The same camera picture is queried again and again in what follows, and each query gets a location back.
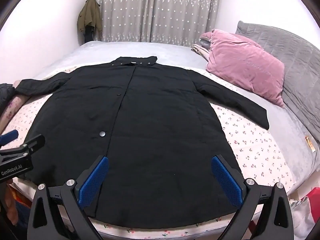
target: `curtain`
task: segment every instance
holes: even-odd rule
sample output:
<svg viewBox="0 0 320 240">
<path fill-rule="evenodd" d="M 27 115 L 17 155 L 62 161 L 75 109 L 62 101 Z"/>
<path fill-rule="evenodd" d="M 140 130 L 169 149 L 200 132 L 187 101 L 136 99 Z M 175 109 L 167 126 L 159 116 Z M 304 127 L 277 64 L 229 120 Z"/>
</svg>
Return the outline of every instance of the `curtain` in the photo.
<svg viewBox="0 0 320 240">
<path fill-rule="evenodd" d="M 97 0 L 101 40 L 191 46 L 214 28 L 219 0 Z"/>
</svg>

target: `silver bolt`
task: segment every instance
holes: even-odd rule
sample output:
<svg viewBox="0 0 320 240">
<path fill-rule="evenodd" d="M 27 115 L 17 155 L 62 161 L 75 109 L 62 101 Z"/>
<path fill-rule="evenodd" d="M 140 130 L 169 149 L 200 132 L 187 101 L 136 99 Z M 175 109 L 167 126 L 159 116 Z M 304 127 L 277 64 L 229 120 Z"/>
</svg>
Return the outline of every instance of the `silver bolt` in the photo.
<svg viewBox="0 0 320 240">
<path fill-rule="evenodd" d="M 39 189 L 39 190 L 44 189 L 44 188 L 45 188 L 45 184 L 40 184 L 40 185 L 38 186 L 38 189 Z"/>
<path fill-rule="evenodd" d="M 247 183 L 248 183 L 249 185 L 253 185 L 253 184 L 254 184 L 254 180 L 253 180 L 253 179 L 247 179 Z"/>
<path fill-rule="evenodd" d="M 68 185 L 68 186 L 72 186 L 74 183 L 75 183 L 75 181 L 74 181 L 73 179 L 69 179 L 69 180 L 67 181 L 67 185 Z"/>
<path fill-rule="evenodd" d="M 283 188 L 283 184 L 281 182 L 278 182 L 276 185 L 278 188 Z"/>
</svg>

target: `jacket's right sleeve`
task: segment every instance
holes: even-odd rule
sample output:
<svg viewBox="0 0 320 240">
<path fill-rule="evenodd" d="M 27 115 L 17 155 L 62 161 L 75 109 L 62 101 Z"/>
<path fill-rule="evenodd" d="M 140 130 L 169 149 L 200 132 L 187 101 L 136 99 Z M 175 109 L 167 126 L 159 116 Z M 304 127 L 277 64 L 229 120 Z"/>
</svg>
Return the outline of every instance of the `jacket's right sleeve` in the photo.
<svg viewBox="0 0 320 240">
<path fill-rule="evenodd" d="M 46 95 L 62 87 L 70 78 L 69 73 L 60 72 L 46 80 L 24 79 L 21 80 L 15 91 L 28 97 Z"/>
</svg>

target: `wall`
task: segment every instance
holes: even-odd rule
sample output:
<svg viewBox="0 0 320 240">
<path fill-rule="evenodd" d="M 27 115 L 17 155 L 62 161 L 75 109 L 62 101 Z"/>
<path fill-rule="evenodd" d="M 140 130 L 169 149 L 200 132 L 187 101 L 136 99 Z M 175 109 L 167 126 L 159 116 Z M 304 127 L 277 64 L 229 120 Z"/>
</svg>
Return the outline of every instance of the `wall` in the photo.
<svg viewBox="0 0 320 240">
<path fill-rule="evenodd" d="M 86 0 L 21 0 L 0 31 L 0 84 L 32 78 L 83 44 L 76 22 Z"/>
<path fill-rule="evenodd" d="M 215 28 L 234 33 L 239 20 L 287 30 L 320 49 L 320 29 L 301 0 L 220 0 Z"/>
</svg>

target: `gray headboard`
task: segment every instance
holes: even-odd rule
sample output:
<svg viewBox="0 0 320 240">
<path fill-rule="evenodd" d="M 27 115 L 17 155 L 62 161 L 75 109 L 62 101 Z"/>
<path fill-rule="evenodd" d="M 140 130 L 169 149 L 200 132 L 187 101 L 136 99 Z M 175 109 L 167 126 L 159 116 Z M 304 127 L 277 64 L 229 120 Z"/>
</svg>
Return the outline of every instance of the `gray headboard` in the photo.
<svg viewBox="0 0 320 240">
<path fill-rule="evenodd" d="M 320 142 L 320 50 L 288 31 L 239 21 L 237 34 L 260 44 L 284 63 L 282 98 Z"/>
</svg>

